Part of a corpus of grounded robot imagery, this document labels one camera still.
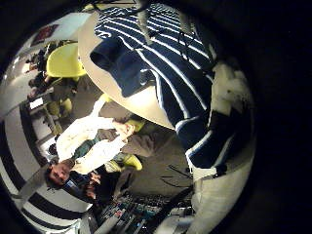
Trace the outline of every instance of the sleeve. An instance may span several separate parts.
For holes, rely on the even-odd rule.
[[[72,169],[79,174],[87,174],[113,159],[126,143],[118,136],[113,141],[102,140],[96,143],[82,158],[76,160]]]
[[[98,129],[113,129],[112,122],[112,118],[93,116],[75,120],[58,138],[59,160],[70,158],[85,140],[94,139]]]

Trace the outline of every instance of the chair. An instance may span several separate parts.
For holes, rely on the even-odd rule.
[[[51,52],[47,60],[47,74],[52,77],[73,78],[87,72],[78,56],[78,43],[58,47]]]

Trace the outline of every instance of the person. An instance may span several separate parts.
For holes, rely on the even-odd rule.
[[[129,191],[135,180],[134,168],[127,168],[122,173],[108,173],[104,168],[91,173],[90,181],[84,186],[84,194],[100,206],[117,201]]]
[[[56,78],[48,76],[46,72],[39,72],[38,75],[28,81],[28,85],[33,88],[27,95],[28,100],[34,100],[38,95],[45,93]]]
[[[101,96],[90,115],[75,120],[59,136],[56,143],[58,162],[53,162],[46,172],[46,181],[50,186],[62,187],[71,171],[86,175],[119,152],[149,157],[159,148],[162,137],[159,133],[134,135],[134,125],[117,122],[114,118],[98,117],[104,104],[105,97]]]
[[[34,79],[29,80],[28,85],[33,88],[27,95],[27,99],[32,101],[38,95],[45,93],[49,88],[53,87],[52,100],[60,101],[67,98],[73,98],[77,93],[77,84],[71,78],[60,79],[47,75],[46,72],[40,72]]]

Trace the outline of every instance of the floor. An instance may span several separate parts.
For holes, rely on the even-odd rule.
[[[76,119],[88,115],[101,94],[101,90],[88,76],[80,78],[78,92],[73,99],[71,118]],[[185,169],[188,168],[184,151],[176,138],[175,132],[151,122],[147,122],[142,131],[150,132],[156,129],[163,132],[164,136],[167,137],[155,155],[149,158],[140,157],[143,169],[136,172],[136,179],[130,189],[133,195],[172,197],[192,182],[191,179],[169,168],[169,165],[173,165],[181,172],[185,172]],[[164,176],[164,179],[174,186],[162,181],[161,176]]]

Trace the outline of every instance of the black and white stripes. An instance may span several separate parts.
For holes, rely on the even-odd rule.
[[[0,173],[11,194],[18,194],[41,167],[29,148],[20,117],[17,107],[0,123]],[[25,203],[21,213],[42,231],[63,232],[76,223],[89,206],[63,190],[47,191],[44,184]]]
[[[184,40],[178,40],[178,15],[170,9],[162,5],[148,9],[151,45],[147,45],[137,26],[137,17],[123,17],[130,11],[110,8],[105,12],[120,17],[99,18],[95,33],[103,41],[91,52],[91,60],[111,73],[124,97],[142,88],[138,81],[140,72],[150,69],[156,81],[159,105],[175,126],[187,159],[201,168],[223,163],[235,131],[232,128],[220,131],[219,127],[210,126],[212,117],[224,117],[212,116],[211,112],[214,77],[208,74],[213,74],[210,71],[213,58],[205,53],[196,35],[185,35]]]

